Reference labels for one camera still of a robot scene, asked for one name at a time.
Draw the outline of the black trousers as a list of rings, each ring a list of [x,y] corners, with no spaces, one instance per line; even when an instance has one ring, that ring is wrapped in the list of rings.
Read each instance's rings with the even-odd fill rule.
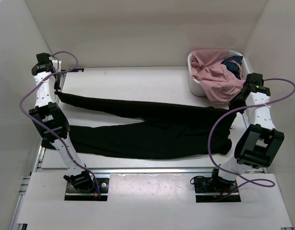
[[[226,109],[172,103],[100,99],[58,92],[68,105],[136,119],[135,124],[71,126],[70,139],[79,153],[113,158],[170,160],[212,153],[226,155],[236,114]]]

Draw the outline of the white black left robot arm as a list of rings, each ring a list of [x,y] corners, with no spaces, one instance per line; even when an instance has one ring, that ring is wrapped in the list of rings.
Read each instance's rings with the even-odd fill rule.
[[[61,78],[61,75],[57,73],[59,61],[55,65],[52,61],[53,56],[48,53],[37,54],[36,58],[37,64],[32,68],[36,84],[39,84],[47,75],[51,73],[54,75],[45,80],[36,90],[35,107],[29,110],[29,115],[37,120],[34,125],[43,141],[53,146],[64,161],[68,170],[64,179],[76,190],[90,192],[95,187],[94,179],[71,143],[69,122],[56,102]]]

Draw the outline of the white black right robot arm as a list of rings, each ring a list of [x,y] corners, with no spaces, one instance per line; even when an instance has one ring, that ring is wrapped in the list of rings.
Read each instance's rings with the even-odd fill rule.
[[[241,92],[229,102],[230,111],[247,114],[248,127],[236,144],[234,156],[212,172],[209,186],[216,192],[229,189],[246,171],[269,167],[284,140],[283,132],[272,122],[268,105],[271,92],[263,84],[261,74],[248,74]]]

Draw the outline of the navy garment in basket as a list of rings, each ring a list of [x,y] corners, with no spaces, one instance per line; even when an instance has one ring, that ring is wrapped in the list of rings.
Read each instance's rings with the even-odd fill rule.
[[[242,79],[242,60],[243,56],[231,56],[221,62],[225,65],[227,70],[234,74],[234,76],[241,80]]]

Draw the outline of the blue label sticker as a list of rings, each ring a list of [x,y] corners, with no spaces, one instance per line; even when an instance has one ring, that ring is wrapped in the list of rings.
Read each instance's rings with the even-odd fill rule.
[[[83,68],[73,69],[72,72],[84,72]]]

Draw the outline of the white front cover panel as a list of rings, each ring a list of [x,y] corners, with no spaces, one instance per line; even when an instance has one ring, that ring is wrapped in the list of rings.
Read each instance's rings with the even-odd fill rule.
[[[32,174],[17,219],[29,230],[279,230],[281,191],[247,184],[240,202],[197,203],[191,174],[112,174],[108,199],[64,200],[61,172]]]

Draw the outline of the aluminium frame rail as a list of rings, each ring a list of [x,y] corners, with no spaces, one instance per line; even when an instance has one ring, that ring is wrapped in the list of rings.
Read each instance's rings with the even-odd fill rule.
[[[88,68],[84,72],[68,73],[63,78],[62,90],[86,97],[155,101],[174,104],[209,106],[207,99],[194,96],[188,86],[186,67],[147,68]],[[81,159],[97,175],[108,174],[197,174],[208,175],[212,164],[207,156],[181,160],[148,161],[130,160],[81,154]],[[64,173],[64,163],[53,150],[41,149],[34,173]],[[12,230],[28,230],[17,222],[30,178],[16,207]]]

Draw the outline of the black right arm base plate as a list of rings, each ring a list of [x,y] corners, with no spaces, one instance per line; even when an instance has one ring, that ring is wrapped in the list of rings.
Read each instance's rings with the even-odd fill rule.
[[[196,203],[241,202],[236,181],[216,185],[211,177],[195,176],[190,179],[194,186]]]

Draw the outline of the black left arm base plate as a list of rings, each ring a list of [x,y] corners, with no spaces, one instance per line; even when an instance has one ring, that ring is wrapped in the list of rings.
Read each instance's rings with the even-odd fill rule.
[[[96,176],[99,189],[94,185],[91,189],[75,189],[70,182],[67,182],[64,200],[65,201],[107,201],[110,176]]]

